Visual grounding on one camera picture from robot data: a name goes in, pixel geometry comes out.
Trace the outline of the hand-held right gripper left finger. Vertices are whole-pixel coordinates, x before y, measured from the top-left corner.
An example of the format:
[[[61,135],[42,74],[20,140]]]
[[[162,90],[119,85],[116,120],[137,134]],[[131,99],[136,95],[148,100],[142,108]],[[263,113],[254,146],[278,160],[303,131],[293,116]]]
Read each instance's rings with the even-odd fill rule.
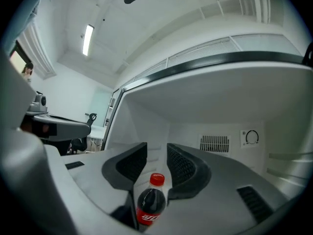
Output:
[[[74,235],[141,235],[133,190],[147,162],[145,142],[69,156],[45,148]]]

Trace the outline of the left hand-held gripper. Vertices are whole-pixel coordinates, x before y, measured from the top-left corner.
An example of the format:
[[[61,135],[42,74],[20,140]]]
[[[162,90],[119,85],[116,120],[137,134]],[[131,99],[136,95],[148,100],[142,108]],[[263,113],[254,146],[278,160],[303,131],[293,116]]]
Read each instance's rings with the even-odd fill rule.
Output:
[[[16,129],[24,116],[30,115],[34,116],[34,124],[48,126],[46,133],[38,135],[43,139],[78,139],[90,134],[91,128],[85,122],[40,115],[48,112],[43,100],[45,96],[31,88],[0,48],[0,129]]]

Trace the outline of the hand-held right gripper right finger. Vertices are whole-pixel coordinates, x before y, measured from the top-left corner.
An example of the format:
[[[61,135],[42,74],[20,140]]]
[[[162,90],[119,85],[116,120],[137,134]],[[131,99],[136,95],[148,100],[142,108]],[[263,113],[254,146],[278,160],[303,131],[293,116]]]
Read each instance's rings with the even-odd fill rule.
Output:
[[[263,235],[292,207],[276,187],[244,164],[169,143],[173,187],[151,235]]]

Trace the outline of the dark cola bottle red cap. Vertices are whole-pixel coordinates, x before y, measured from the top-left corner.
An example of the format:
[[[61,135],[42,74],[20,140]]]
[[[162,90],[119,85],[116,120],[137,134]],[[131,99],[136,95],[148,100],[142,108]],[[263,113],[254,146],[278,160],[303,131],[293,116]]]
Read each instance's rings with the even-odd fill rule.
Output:
[[[152,173],[149,186],[140,194],[136,205],[138,230],[146,231],[152,226],[166,207],[166,198],[162,191],[165,177],[160,173]]]

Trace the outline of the white fridge interior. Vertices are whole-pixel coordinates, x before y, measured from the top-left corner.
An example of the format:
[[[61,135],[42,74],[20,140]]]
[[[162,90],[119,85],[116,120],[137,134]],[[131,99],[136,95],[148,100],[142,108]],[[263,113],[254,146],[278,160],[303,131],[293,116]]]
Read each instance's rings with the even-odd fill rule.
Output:
[[[176,143],[237,160],[294,198],[313,178],[313,50],[217,54],[124,85],[102,147],[134,142],[155,168]]]

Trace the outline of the person's left hand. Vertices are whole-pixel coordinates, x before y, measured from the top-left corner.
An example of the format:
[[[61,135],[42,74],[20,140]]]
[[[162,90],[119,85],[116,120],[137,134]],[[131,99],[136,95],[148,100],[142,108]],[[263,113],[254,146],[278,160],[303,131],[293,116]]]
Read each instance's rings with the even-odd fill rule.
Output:
[[[49,126],[41,122],[24,122],[21,124],[20,128],[23,131],[36,135],[43,135],[49,131]]]

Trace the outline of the black office chair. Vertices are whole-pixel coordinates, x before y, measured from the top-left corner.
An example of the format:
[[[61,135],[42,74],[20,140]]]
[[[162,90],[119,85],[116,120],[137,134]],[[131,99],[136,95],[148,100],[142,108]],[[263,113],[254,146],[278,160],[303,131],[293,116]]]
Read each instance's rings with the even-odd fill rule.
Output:
[[[97,113],[91,113],[89,115],[89,119],[87,121],[87,125],[89,126],[89,132],[91,132],[91,126],[97,118]],[[87,137],[74,139],[70,143],[69,152],[70,154],[76,154],[77,151],[85,151],[87,149]]]

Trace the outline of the white desk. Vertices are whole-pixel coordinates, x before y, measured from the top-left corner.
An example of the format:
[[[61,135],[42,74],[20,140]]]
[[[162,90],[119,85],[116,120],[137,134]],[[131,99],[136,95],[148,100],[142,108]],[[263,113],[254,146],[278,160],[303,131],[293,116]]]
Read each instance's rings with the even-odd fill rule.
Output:
[[[91,126],[91,132],[87,136],[88,139],[98,139],[98,140],[103,140],[106,132],[106,126],[101,127],[101,126],[96,126],[92,125]]]

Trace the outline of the ceiling light strip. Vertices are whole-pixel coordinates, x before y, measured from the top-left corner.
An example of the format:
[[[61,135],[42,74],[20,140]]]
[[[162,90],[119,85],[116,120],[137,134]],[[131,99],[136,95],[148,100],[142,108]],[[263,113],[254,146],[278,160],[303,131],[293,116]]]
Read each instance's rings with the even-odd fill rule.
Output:
[[[82,53],[85,56],[88,56],[89,54],[89,46],[90,46],[90,42],[92,39],[93,31],[94,31],[94,27],[92,25],[89,24],[86,26],[86,31],[84,35],[84,41],[83,41],[83,50],[82,50]]]

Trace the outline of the framed glass panel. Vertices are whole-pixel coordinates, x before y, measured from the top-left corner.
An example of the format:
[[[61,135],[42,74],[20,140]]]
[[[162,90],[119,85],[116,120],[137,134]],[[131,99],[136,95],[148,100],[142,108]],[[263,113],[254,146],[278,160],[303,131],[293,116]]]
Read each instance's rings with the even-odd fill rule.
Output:
[[[24,69],[25,64],[31,62],[30,58],[22,49],[18,41],[15,42],[13,50],[10,52],[10,62],[12,63],[13,67],[17,70],[17,72],[21,76],[22,76],[22,71]]]

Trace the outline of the person's grey shirt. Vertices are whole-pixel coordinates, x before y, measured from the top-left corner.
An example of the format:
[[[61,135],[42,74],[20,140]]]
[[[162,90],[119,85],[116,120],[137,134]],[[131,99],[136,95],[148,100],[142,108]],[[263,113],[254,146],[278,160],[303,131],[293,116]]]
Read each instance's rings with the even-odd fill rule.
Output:
[[[20,34],[37,16],[39,3],[40,0],[23,0],[14,12],[0,40],[0,46],[7,56]]]

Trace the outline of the white ceiling pipes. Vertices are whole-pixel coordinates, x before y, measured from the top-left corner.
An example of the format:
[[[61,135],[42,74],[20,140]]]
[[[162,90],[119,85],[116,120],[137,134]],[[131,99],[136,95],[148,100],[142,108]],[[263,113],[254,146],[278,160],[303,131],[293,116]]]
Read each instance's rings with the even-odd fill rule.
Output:
[[[198,0],[204,18],[213,16],[242,15],[258,23],[282,26],[284,20],[283,0]]]

